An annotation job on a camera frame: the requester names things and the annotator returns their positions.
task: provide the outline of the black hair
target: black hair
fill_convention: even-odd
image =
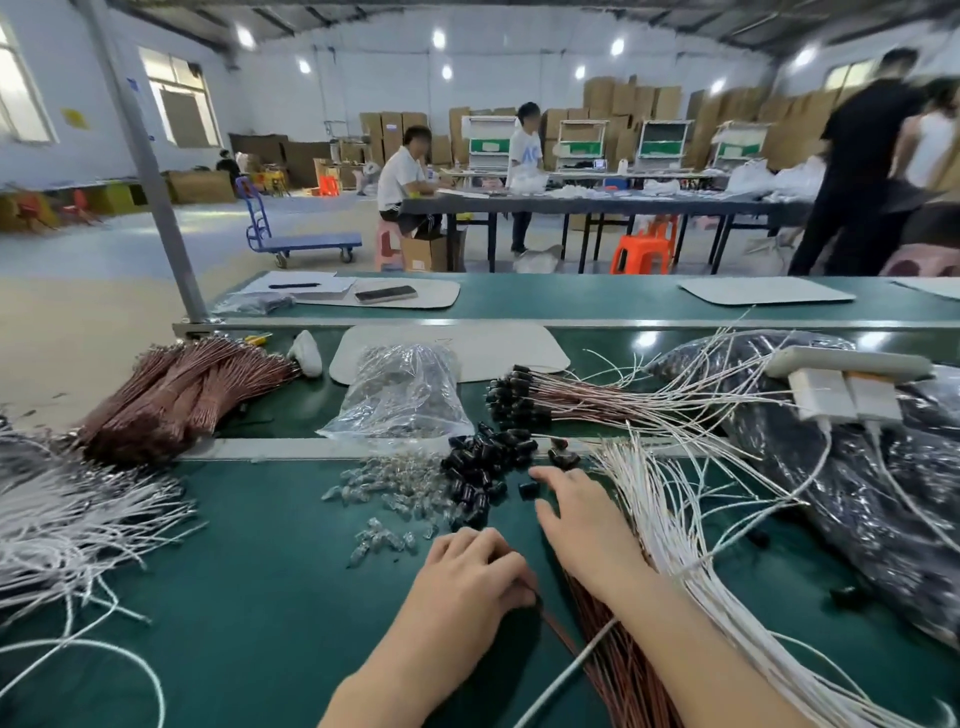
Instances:
[[[403,146],[410,146],[410,142],[414,139],[423,139],[423,141],[432,141],[433,133],[424,126],[416,124],[412,127],[407,127],[407,131],[403,133]]]
[[[960,87],[960,81],[944,76],[934,79],[924,86],[924,91],[926,92],[926,98],[930,100],[934,108],[945,111],[950,116],[955,116],[958,87]]]
[[[879,69],[882,71],[892,65],[903,65],[909,66],[908,70],[910,70],[917,65],[919,59],[920,53],[916,48],[894,48],[892,51],[887,51],[880,59]]]
[[[521,124],[531,116],[540,116],[540,107],[532,101],[528,101],[516,110],[516,118],[520,120]]]

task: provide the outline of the white wall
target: white wall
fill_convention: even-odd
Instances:
[[[0,0],[0,14],[16,39],[57,137],[57,142],[49,145],[0,144],[0,184],[14,182],[41,188],[134,175],[119,120],[80,14],[67,0]],[[237,73],[228,72],[222,57],[192,40],[120,12],[111,12],[110,16],[127,75],[140,87],[140,107],[149,133],[156,138],[154,150],[160,169],[212,166],[218,150],[178,149],[167,141],[137,46],[201,65],[217,124],[227,144],[229,132],[247,132],[251,126]],[[79,110],[89,131],[67,126],[61,109]]]
[[[808,66],[794,70],[785,64],[777,75],[777,91],[787,96],[823,87],[831,68],[846,63],[878,59],[897,46],[921,52],[916,74],[960,74],[960,30],[937,30],[929,21],[910,23],[893,30],[822,48]]]
[[[435,28],[446,33],[437,51]],[[613,58],[617,37],[625,52]],[[309,75],[298,71],[308,60]],[[449,63],[453,79],[441,76]],[[680,85],[689,94],[718,78],[729,86],[758,85],[773,74],[768,57],[707,38],[616,21],[608,13],[562,8],[444,7],[378,15],[264,43],[238,57],[258,133],[286,133],[298,141],[326,139],[324,121],[359,133],[360,111],[426,111],[447,131],[451,107],[579,107],[587,77],[636,73],[646,85]],[[343,124],[334,133],[344,133]]]

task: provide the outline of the concrete floor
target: concrete floor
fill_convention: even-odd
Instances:
[[[336,251],[294,254],[292,269],[370,271],[373,268],[375,201],[268,200],[275,234],[360,231],[364,246],[344,266]],[[178,208],[178,217],[204,297],[220,293],[260,271],[274,270],[271,255],[247,248],[249,223],[240,203]],[[560,243],[562,219],[535,217],[527,246]],[[609,270],[623,229],[605,232],[598,272]],[[500,218],[497,269],[511,270],[511,222]],[[734,231],[724,256],[725,275],[778,275],[776,252],[744,255],[761,231]],[[592,258],[592,239],[590,258]],[[568,259],[576,260],[581,234],[571,232]],[[713,231],[690,225],[679,273],[702,274]],[[469,270],[486,270],[485,228],[470,228]],[[575,272],[568,265],[564,272]],[[0,408],[19,426],[64,429],[77,422],[129,375],[136,355],[155,342],[173,340],[170,325],[183,308],[149,214],[108,219],[95,228],[71,227],[40,235],[0,236]]]

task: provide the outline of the person in black shirt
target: person in black shirt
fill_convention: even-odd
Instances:
[[[826,265],[829,276],[875,276],[896,248],[896,239],[893,248],[883,242],[881,211],[900,128],[924,107],[923,93],[903,82],[917,58],[912,48],[890,51],[876,79],[830,116],[822,137],[828,145],[827,173],[788,275],[809,275],[837,232]]]
[[[217,162],[217,171],[226,172],[230,175],[231,187],[234,187],[237,178],[240,177],[240,165],[237,164],[236,159],[231,157],[230,152],[226,149],[220,150],[220,161]]]

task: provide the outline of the black table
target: black table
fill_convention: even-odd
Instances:
[[[574,198],[564,199],[544,197],[540,195],[490,195],[488,197],[466,197],[455,194],[438,194],[433,197],[418,197],[404,200],[400,205],[400,212],[413,215],[446,215],[448,230],[455,230],[458,225],[456,216],[461,212],[485,212],[486,220],[460,221],[460,225],[487,226],[487,260],[490,263],[490,272],[496,258],[496,218],[499,213],[507,212],[535,212],[541,215],[562,215],[564,217],[564,233],[561,246],[561,258],[566,256],[566,236],[569,229],[570,215],[583,214],[587,216],[584,224],[583,247],[580,251],[580,266],[578,273],[583,273],[587,265],[587,251],[589,247],[591,216],[599,215],[597,224],[596,245],[593,249],[593,259],[600,255],[600,235],[603,228],[617,225],[631,229],[637,215],[678,215],[682,218],[680,234],[677,238],[677,247],[674,251],[673,263],[680,259],[680,250],[684,244],[686,224],[690,216],[718,217],[720,223],[713,238],[710,249],[710,273],[715,275],[720,267],[730,231],[737,229],[769,228],[781,226],[802,225],[809,214],[811,202],[768,203],[755,199],[750,195],[728,197],[723,200],[711,198],[697,198],[693,196],[664,197],[664,198],[609,198],[591,199]],[[625,215],[626,221],[607,221],[606,215]],[[736,215],[766,215],[768,222],[765,225],[756,223],[735,223]],[[452,245],[448,241],[447,259],[453,259]]]

